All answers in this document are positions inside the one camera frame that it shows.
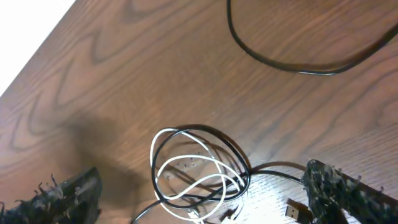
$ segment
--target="black cord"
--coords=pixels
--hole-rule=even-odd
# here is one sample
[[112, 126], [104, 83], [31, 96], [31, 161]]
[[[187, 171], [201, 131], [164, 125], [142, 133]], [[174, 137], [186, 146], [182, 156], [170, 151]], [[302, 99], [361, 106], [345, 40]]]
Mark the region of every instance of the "black cord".
[[[385, 33], [377, 42], [373, 43], [370, 45], [367, 49], [364, 51], [360, 52], [359, 54], [355, 55], [353, 58], [349, 60], [345, 60], [345, 65], [339, 67], [339, 68], [324, 68], [321, 70], [314, 70], [311, 68], [305, 68], [305, 66], [308, 65], [299, 65], [299, 64], [289, 64], [289, 63], [283, 63], [283, 62], [278, 62], [272, 59], [269, 59], [267, 57], [264, 57], [263, 55], [257, 53], [250, 47], [248, 47], [238, 36], [238, 34], [235, 31], [234, 24], [232, 21], [232, 12], [231, 12], [231, 0], [227, 0], [226, 2], [226, 13], [227, 13], [227, 18], [228, 18], [228, 27], [229, 31], [232, 34], [233, 39], [235, 42], [251, 57], [256, 59], [257, 61], [264, 63], [270, 67], [283, 70], [286, 72], [296, 72], [296, 73], [303, 73], [303, 74], [310, 74], [310, 75], [336, 75], [342, 72], [345, 72], [366, 59], [368, 59], [370, 56], [375, 54], [377, 51], [382, 49], [388, 42], [390, 42], [397, 34], [398, 34], [398, 24], [396, 24], [393, 28], [391, 28], [387, 33]], [[330, 65], [317, 65], [317, 67], [330, 67]]]

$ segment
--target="white cable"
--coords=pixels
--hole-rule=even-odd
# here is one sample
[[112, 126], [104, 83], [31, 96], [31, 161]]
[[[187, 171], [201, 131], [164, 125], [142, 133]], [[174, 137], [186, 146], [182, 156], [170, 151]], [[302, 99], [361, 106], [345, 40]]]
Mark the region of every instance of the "white cable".
[[[163, 134], [163, 133], [165, 133], [165, 132], [170, 132], [170, 131], [173, 131], [173, 132], [174, 132], [174, 131], [178, 131], [178, 129], [175, 129], [175, 128], [165, 128], [165, 129], [163, 129], [163, 130], [160, 130], [160, 131], [155, 135], [155, 137], [153, 138], [152, 144], [151, 144], [151, 146], [150, 146], [150, 159], [149, 159], [149, 163], [150, 163], [150, 166], [151, 166], [151, 167], [152, 167], [152, 163], [153, 163], [154, 146], [155, 146], [155, 143], [156, 143], [157, 138], [158, 138], [161, 134]], [[206, 159], [206, 160], [209, 160], [209, 161], [213, 161], [213, 162], [215, 163], [215, 165], [216, 165], [216, 167], [217, 167], [219, 173], [218, 173], [218, 174], [208, 175], [208, 176], [206, 176], [206, 177], [201, 178], [200, 180], [196, 181], [196, 182], [195, 182], [194, 184], [192, 184], [191, 186], [187, 187], [184, 191], [182, 191], [181, 193], [179, 193], [178, 195], [173, 196], [173, 197], [169, 197], [169, 196], [164, 195], [164, 193], [159, 189], [159, 186], [157, 186], [158, 189], [159, 189], [159, 191], [160, 191], [160, 193], [162, 194], [162, 196], [163, 196], [164, 198], [168, 199], [168, 200], [176, 200], [176, 199], [178, 199], [178, 198], [181, 198], [183, 195], [185, 195], [185, 194], [186, 194], [187, 192], [189, 192], [191, 189], [193, 189], [194, 187], [196, 187], [198, 184], [200, 184], [200, 183], [202, 183], [203, 181], [205, 181], [206, 179], [209, 179], [209, 178], [212, 178], [212, 177], [221, 177], [221, 181], [222, 181], [222, 184], [223, 184], [223, 194], [222, 194], [222, 196], [221, 196], [221, 198], [220, 198], [220, 201], [218, 202], [217, 206], [216, 206], [212, 211], [210, 211], [209, 213], [207, 213], [205, 216], [200, 217], [200, 218], [185, 218], [185, 217], [181, 217], [180, 215], [177, 215], [177, 214], [175, 214], [174, 212], [170, 211], [163, 203], [161, 203], [160, 205], [161, 205], [167, 212], [169, 212], [171, 215], [173, 215], [173, 216], [175, 216], [175, 217], [177, 217], [177, 218], [179, 218], [179, 219], [186, 220], [186, 221], [191, 221], [191, 222], [195, 222], [195, 223], [202, 223], [204, 219], [206, 219], [206, 218], [210, 217], [212, 214], [214, 214], [214, 213], [217, 211], [217, 209], [219, 209], [219, 208], [221, 207], [222, 203], [224, 202], [224, 199], [225, 199], [225, 197], [226, 197], [226, 184], [225, 184], [225, 179], [224, 179], [224, 178], [227, 178], [228, 180], [230, 180], [230, 181], [234, 184], [234, 186], [236, 187], [236, 189], [237, 189], [238, 191], [240, 191], [240, 188], [239, 188], [238, 183], [237, 183], [234, 179], [232, 179], [231, 177], [229, 177], [229, 176], [227, 176], [227, 175], [225, 175], [225, 174], [222, 174], [222, 171], [221, 171], [221, 168], [220, 168], [219, 165], [221, 165], [221, 166], [227, 168], [229, 171], [231, 171], [231, 172], [238, 178], [239, 182], [240, 182], [243, 186], [245, 185], [245, 183], [244, 183], [243, 179], [240, 177], [240, 175], [239, 175], [238, 173], [236, 173], [232, 168], [230, 168], [230, 167], [227, 166], [226, 164], [224, 164], [224, 163], [222, 163], [222, 162], [216, 160], [215, 157], [214, 157], [214, 155], [213, 155], [213, 154], [211, 153], [211, 151], [209, 150], [209, 148], [208, 148], [201, 140], [199, 140], [199, 139], [196, 138], [195, 136], [192, 136], [192, 135], [189, 134], [189, 133], [185, 133], [185, 132], [184, 132], [184, 133], [181, 133], [181, 134], [185, 135], [186, 137], [189, 137], [190, 139], [192, 139], [192, 140], [194, 140], [195, 142], [197, 142], [200, 146], [202, 146], [203, 148], [205, 148], [206, 151], [207, 151], [207, 152], [209, 153], [209, 155], [211, 156], [211, 158], [210, 158], [210, 157], [206, 157], [206, 156], [198, 156], [198, 155], [184, 155], [184, 156], [176, 156], [176, 157], [173, 157], [173, 158], [167, 160], [166, 162], [164, 162], [163, 165], [160, 167], [160, 169], [159, 169], [159, 171], [158, 171], [158, 173], [157, 173], [157, 177], [155, 178], [156, 184], [157, 184], [157, 181], [158, 181], [158, 179], [159, 179], [159, 177], [160, 177], [162, 171], [165, 169], [165, 167], [166, 167], [170, 162], [172, 162], [172, 161], [174, 161], [174, 160], [177, 160], [177, 159], [193, 158], [193, 157], [194, 157], [194, 158]], [[156, 192], [155, 192], [155, 196], [156, 196], [156, 198], [157, 198], [158, 200], [160, 200], [160, 198], [159, 198], [159, 196], [157, 195]], [[242, 202], [239, 203], [239, 206], [238, 206], [238, 208], [236, 209], [236, 215], [239, 215], [240, 211], [243, 209], [243, 203], [244, 203], [243, 198], [241, 198], [241, 200], [242, 200]]]
[[196, 187], [198, 184], [202, 183], [203, 181], [205, 181], [205, 180], [207, 180], [207, 179], [213, 178], [213, 177], [225, 177], [225, 178], [227, 178], [228, 180], [230, 180], [230, 181], [233, 183], [233, 185], [236, 187], [236, 189], [237, 189], [238, 191], [241, 190], [240, 187], [239, 187], [239, 185], [238, 185], [238, 183], [237, 183], [234, 179], [232, 179], [230, 176], [225, 175], [225, 174], [211, 174], [211, 175], [208, 175], [208, 176], [203, 177], [203, 178], [201, 178], [200, 180], [196, 181], [195, 183], [193, 183], [192, 185], [190, 185], [189, 187], [187, 187], [185, 190], [183, 190], [181, 193], [179, 193], [178, 195], [173, 196], [173, 197], [169, 197], [169, 196], [164, 195], [163, 192], [162, 192], [160, 189], [159, 189], [159, 191], [162, 193], [163, 197], [166, 198], [167, 200], [176, 200], [176, 199], [181, 198], [181, 197], [182, 197], [183, 195], [185, 195], [186, 193], [188, 193], [190, 190], [192, 190], [192, 189], [193, 189], [194, 187]]
[[[166, 162], [164, 162], [163, 165], [159, 168], [159, 171], [158, 171], [158, 173], [157, 173], [157, 177], [155, 178], [156, 183], [157, 183], [157, 181], [158, 181], [158, 178], [160, 177], [161, 172], [164, 170], [164, 168], [165, 168], [169, 163], [171, 163], [172, 161], [177, 160], [177, 159], [185, 159], [185, 158], [206, 159], [206, 160], [209, 160], [209, 161], [213, 161], [214, 163], [217, 163], [217, 164], [219, 164], [219, 165], [222, 165], [223, 167], [225, 167], [225, 168], [227, 168], [229, 171], [231, 171], [231, 172], [238, 178], [239, 182], [240, 182], [240, 183], [242, 184], [242, 186], [244, 187], [244, 181], [243, 181], [242, 177], [241, 177], [237, 172], [235, 172], [235, 170], [233, 170], [232, 168], [230, 168], [229, 166], [227, 166], [225, 163], [220, 162], [220, 161], [218, 161], [218, 160], [216, 160], [216, 159], [209, 158], [209, 157], [206, 157], [206, 156], [199, 156], [199, 155], [175, 156], [175, 157], [173, 157], [173, 158], [168, 159], [168, 160], [167, 160]], [[201, 182], [203, 182], [203, 181], [206, 180], [206, 179], [207, 179], [207, 178], [204, 177], [204, 178], [202, 178], [202, 179], [196, 181], [194, 184], [192, 184], [192, 185], [189, 186], [187, 189], [185, 189], [182, 193], [180, 193], [180, 194], [178, 194], [178, 195], [176, 195], [176, 196], [174, 196], [174, 197], [165, 197], [165, 198], [168, 199], [168, 200], [175, 200], [175, 199], [177, 199], [177, 198], [180, 198], [182, 195], [186, 194], [189, 190], [191, 190], [192, 188], [196, 187], [196, 185], [200, 184]]]

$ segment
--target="tangled cables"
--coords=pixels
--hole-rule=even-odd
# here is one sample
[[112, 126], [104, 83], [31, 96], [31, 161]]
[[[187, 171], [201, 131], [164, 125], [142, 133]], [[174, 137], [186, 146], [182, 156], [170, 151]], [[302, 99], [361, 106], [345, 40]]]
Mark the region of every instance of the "tangled cables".
[[[205, 144], [204, 141], [202, 141], [200, 138], [198, 138], [196, 135], [192, 134], [191, 131], [203, 131], [205, 133], [211, 134], [212, 136], [216, 137], [219, 139], [221, 142], [225, 144], [227, 148], [231, 150], [231, 152], [236, 156], [238, 159], [240, 165], [243, 167], [244, 172], [242, 174], [237, 173], [233, 168], [230, 166], [226, 165], [225, 163], [217, 160], [213, 153], [210, 151], [208, 146]], [[169, 134], [163, 142], [159, 144], [157, 149], [155, 150], [155, 144], [159, 138], [160, 135], [164, 133], [171, 133]], [[210, 155], [209, 157], [207, 156], [201, 156], [201, 155], [196, 155], [196, 154], [188, 154], [188, 155], [181, 155], [181, 156], [175, 156], [167, 161], [165, 161], [160, 167], [157, 173], [155, 173], [155, 164], [157, 161], [157, 158], [159, 156], [159, 152], [162, 150], [162, 148], [165, 146], [167, 142], [169, 142], [172, 138], [178, 136], [178, 135], [184, 135], [191, 140], [195, 141], [198, 143], [201, 147], [203, 147], [206, 152]], [[208, 176], [205, 176], [201, 178], [200, 180], [194, 182], [192, 185], [187, 187], [185, 190], [181, 191], [179, 194], [176, 195], [166, 195], [164, 194], [158, 185], [159, 177], [161, 176], [163, 170], [169, 166], [169, 164], [172, 161], [176, 161], [179, 159], [186, 159], [186, 158], [196, 158], [196, 159], [203, 159], [203, 160], [208, 160], [211, 161], [215, 164], [218, 173], [217, 174], [211, 174]], [[297, 182], [299, 184], [302, 184], [300, 179], [296, 177], [292, 177], [288, 174], [284, 174], [281, 172], [277, 172], [274, 170], [251, 170], [249, 168], [249, 164], [246, 162], [244, 159], [243, 154], [240, 152], [239, 147], [235, 142], [233, 142], [232, 139], [227, 137], [225, 134], [223, 134], [221, 131], [211, 128], [209, 126], [205, 126], [202, 124], [193, 124], [189, 125], [185, 128], [165, 128], [160, 130], [155, 137], [152, 140], [152, 144], [150, 146], [150, 168], [151, 168], [151, 179], [152, 179], [152, 185], [154, 186], [155, 190], [155, 196], [157, 198], [157, 201], [149, 205], [147, 208], [145, 208], [135, 219], [131, 221], [131, 223], [136, 223], [138, 219], [140, 219], [145, 213], [147, 213], [151, 208], [153, 208], [156, 205], [161, 205], [167, 212], [169, 212], [171, 215], [182, 219], [186, 221], [191, 221], [194, 223], [203, 223], [203, 221], [210, 217], [212, 214], [214, 214], [224, 202], [230, 202], [232, 200], [236, 199], [241, 199], [238, 208], [234, 211], [234, 213], [231, 215], [231, 219], [236, 219], [240, 212], [243, 209], [244, 206], [244, 199], [243, 195], [248, 192], [249, 186], [250, 186], [250, 181], [251, 181], [251, 175], [255, 174], [268, 174], [268, 175], [277, 175], [280, 177], [284, 177], [289, 180], [293, 180], [294, 182]], [[230, 171], [234, 177], [230, 177], [226, 174], [224, 174], [221, 171], [221, 167], [224, 167], [226, 170]], [[192, 195], [188, 194], [189, 191], [191, 191], [193, 188], [195, 188], [197, 185], [201, 184], [205, 180], [208, 180], [210, 178], [214, 177], [219, 177], [222, 183], [222, 187], [219, 189], [213, 191], [207, 196], [201, 196], [201, 195]], [[232, 196], [227, 196], [227, 188], [231, 185], [234, 185], [234, 188], [236, 191]], [[176, 205], [170, 201], [177, 200], [180, 198], [190, 198], [190, 199], [195, 199], [197, 200], [196, 202], [191, 203], [190, 205]], [[213, 208], [210, 212], [208, 212], [206, 215], [199, 217], [199, 214], [197, 212], [193, 212], [192, 209], [197, 208], [197, 206], [202, 205], [205, 202], [216, 202], [217, 205], [215, 208]], [[180, 216], [173, 211], [171, 211], [167, 206], [172, 207], [172, 208], [177, 208], [177, 209], [185, 209], [188, 212], [189, 217], [183, 217]]]

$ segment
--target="wood grain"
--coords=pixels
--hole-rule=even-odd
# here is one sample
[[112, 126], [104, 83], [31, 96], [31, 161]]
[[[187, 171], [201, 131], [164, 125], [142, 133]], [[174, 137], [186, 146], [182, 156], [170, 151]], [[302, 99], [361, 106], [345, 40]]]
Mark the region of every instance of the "wood grain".
[[[331, 63], [390, 29], [398, 2], [235, 0], [233, 19], [270, 58]], [[225, 1], [77, 0], [0, 98], [1, 200], [11, 208], [51, 173], [63, 180], [98, 166], [100, 223], [127, 223], [154, 200], [153, 135], [187, 123], [224, 131], [252, 166], [317, 158], [398, 197], [397, 62], [395, 38], [340, 75], [286, 73], [236, 45]], [[276, 177], [256, 177], [251, 195], [245, 223], [287, 223], [283, 200], [306, 201]], [[142, 223], [156, 221], [178, 222], [156, 208]]]

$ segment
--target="usb connector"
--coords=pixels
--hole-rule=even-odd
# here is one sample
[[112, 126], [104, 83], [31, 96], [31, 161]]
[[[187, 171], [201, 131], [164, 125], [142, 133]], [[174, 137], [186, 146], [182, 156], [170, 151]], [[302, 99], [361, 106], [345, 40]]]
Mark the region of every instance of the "usb connector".
[[299, 210], [291, 207], [290, 205], [288, 205], [286, 207], [286, 213], [285, 213], [286, 217], [289, 217], [291, 219], [293, 219], [294, 221], [298, 221], [299, 220]]
[[312, 221], [312, 212], [302, 203], [288, 199], [285, 216], [299, 224], [309, 224]]

